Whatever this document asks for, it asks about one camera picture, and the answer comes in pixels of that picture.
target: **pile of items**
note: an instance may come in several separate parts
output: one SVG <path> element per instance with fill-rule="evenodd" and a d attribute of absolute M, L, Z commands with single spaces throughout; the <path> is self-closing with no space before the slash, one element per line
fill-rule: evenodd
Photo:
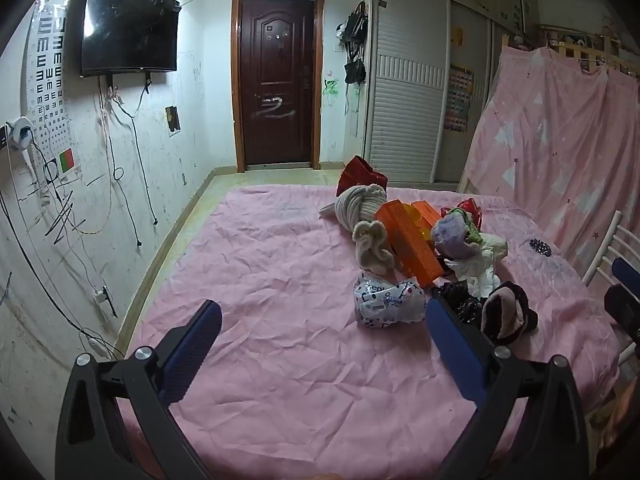
<path fill-rule="evenodd" d="M 538 325 L 527 295 L 501 283 L 496 263 L 507 241 L 482 232 L 482 211 L 473 199 L 437 212 L 428 202 L 387 201 L 387 179 L 362 158 L 354 158 L 338 184 L 335 203 L 320 211 L 335 216 L 353 235 L 358 277 L 356 318 L 383 328 L 424 319 L 425 291 L 436 288 L 461 321 L 475 325 L 494 344 L 508 345 Z M 400 270 L 410 279 L 392 283 Z"/>

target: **green scribble on wall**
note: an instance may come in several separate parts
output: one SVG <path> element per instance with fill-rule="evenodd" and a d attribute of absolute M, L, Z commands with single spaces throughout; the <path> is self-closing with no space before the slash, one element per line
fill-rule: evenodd
<path fill-rule="evenodd" d="M 322 95 L 326 98 L 327 104 L 329 106 L 332 106 L 334 104 L 335 99 L 338 97 L 338 80 L 325 79 Z"/>

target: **chair backrest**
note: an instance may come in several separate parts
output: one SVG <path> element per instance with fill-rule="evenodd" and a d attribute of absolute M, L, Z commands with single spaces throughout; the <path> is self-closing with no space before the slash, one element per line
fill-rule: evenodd
<path fill-rule="evenodd" d="M 602 264 L 611 266 L 615 258 L 622 258 L 631 267 L 634 267 L 634 264 L 630 261 L 630 258 L 635 259 L 636 266 L 640 264 L 640 254 L 638 253 L 638 251 L 640 250 L 640 238 L 638 238 L 631 231 L 623 228 L 620 225 L 621 221 L 622 213 L 620 211 L 616 211 L 613 215 L 613 220 L 611 220 L 611 224 L 609 225 L 609 229 L 607 229 L 607 234 L 602 240 L 598 252 L 596 253 L 593 261 L 591 262 L 591 265 L 589 266 L 589 269 L 582 279 L 584 285 L 589 285 L 596 273 L 599 273 L 611 285 L 617 285 L 618 282 L 616 282 L 607 272 L 602 269 Z M 630 243 L 634 244 L 637 249 L 634 249 L 630 245 Z"/>

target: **dark brown door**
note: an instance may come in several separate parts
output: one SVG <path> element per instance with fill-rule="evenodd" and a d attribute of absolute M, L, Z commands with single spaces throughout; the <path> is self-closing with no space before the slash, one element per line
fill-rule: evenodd
<path fill-rule="evenodd" d="M 240 91 L 245 163 L 311 161 L 314 0 L 243 0 Z"/>

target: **wooden door frame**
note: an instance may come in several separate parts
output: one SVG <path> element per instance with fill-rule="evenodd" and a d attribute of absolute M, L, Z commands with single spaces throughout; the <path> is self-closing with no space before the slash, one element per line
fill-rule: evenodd
<path fill-rule="evenodd" d="M 234 114 L 234 137 L 236 138 L 236 160 L 238 172 L 246 171 L 244 137 L 242 135 L 242 99 L 240 98 L 240 27 L 242 23 L 242 0 L 233 0 L 231 5 L 231 101 Z M 316 0 L 314 20 L 314 111 L 311 135 L 311 167 L 320 169 L 320 109 L 322 105 L 322 24 L 324 23 L 324 0 Z"/>

